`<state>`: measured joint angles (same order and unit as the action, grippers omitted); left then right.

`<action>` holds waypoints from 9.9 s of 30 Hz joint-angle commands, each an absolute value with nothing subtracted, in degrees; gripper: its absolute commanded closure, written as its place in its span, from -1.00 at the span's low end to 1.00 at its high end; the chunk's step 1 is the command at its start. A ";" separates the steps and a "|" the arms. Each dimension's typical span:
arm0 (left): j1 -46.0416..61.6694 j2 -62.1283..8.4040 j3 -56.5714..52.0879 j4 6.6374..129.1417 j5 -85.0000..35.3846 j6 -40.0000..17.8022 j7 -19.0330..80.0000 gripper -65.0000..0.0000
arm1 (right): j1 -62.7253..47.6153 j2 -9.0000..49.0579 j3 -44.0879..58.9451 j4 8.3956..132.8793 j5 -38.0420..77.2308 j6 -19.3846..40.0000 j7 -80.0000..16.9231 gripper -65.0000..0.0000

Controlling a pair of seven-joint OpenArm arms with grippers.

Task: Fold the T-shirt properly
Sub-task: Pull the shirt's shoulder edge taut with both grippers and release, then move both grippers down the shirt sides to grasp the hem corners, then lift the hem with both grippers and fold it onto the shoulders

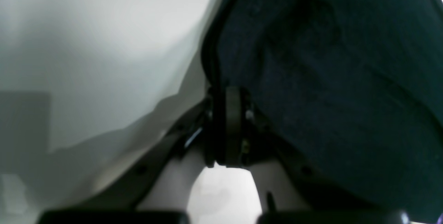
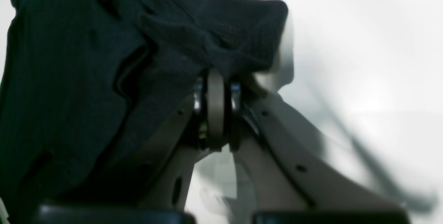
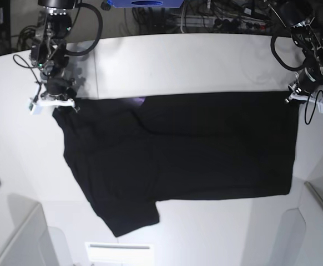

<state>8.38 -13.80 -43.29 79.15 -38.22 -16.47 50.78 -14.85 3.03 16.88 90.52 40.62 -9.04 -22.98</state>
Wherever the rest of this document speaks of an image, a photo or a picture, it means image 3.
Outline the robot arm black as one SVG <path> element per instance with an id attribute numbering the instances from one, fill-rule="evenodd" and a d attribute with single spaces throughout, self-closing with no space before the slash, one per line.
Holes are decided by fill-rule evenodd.
<path id="1" fill-rule="evenodd" d="M 316 26 L 311 4 L 308 1 L 268 1 L 268 6 L 282 23 L 271 37 L 271 52 L 283 68 L 295 73 L 295 80 L 288 86 L 291 94 L 285 101 L 315 99 L 314 93 L 323 86 L 323 34 Z M 287 65 L 276 52 L 275 42 L 284 30 L 302 49 L 305 60 L 300 66 Z"/>
<path id="2" fill-rule="evenodd" d="M 103 18 L 93 5 L 79 1 L 39 1 L 43 7 L 39 13 L 37 28 L 32 40 L 30 61 L 32 68 L 40 71 L 38 90 L 30 98 L 29 110 L 39 114 L 44 107 L 70 107 L 75 109 L 76 80 L 68 78 L 65 69 L 70 57 L 89 54 L 98 44 L 103 31 Z M 75 26 L 69 11 L 86 8 L 92 11 L 98 22 L 94 42 L 86 50 L 73 52 L 67 49 L 66 38 Z"/>

